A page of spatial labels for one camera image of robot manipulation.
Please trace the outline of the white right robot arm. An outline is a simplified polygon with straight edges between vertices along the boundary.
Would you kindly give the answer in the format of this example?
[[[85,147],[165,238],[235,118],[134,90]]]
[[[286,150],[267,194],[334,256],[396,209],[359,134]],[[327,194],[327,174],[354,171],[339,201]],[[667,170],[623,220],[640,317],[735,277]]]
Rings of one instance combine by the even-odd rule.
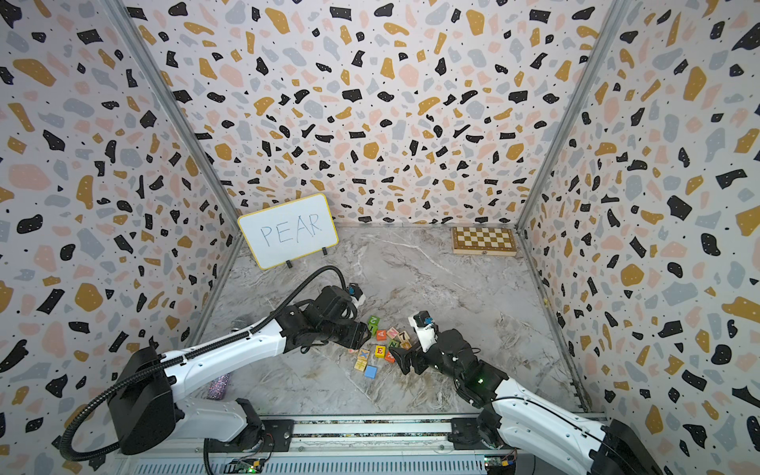
[[[459,331],[432,326],[418,338],[390,350],[402,373],[434,369],[450,377],[456,394],[481,411],[477,433],[487,447],[527,450],[566,474],[663,472],[628,425],[592,421],[544,400],[480,359]]]

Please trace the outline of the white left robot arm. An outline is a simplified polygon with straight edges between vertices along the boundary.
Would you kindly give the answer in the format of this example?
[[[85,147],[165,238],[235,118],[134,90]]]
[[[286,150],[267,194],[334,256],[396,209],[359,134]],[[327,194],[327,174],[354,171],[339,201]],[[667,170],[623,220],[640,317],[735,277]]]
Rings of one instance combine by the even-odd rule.
[[[371,332],[358,318],[364,301],[358,284],[340,277],[338,284],[324,287],[314,299],[297,298],[325,272],[341,273],[334,265],[319,268],[268,316],[237,332],[184,350],[159,353],[149,346],[134,353],[117,382],[65,428],[57,443],[61,456],[79,462],[115,451],[135,455],[168,439],[201,439],[206,450],[217,445],[239,451],[259,449],[272,441],[249,400],[225,403],[195,400],[192,395],[244,366],[294,350],[306,353],[327,344],[361,348]],[[111,415],[116,443],[89,451],[75,449],[77,431],[102,405]]]

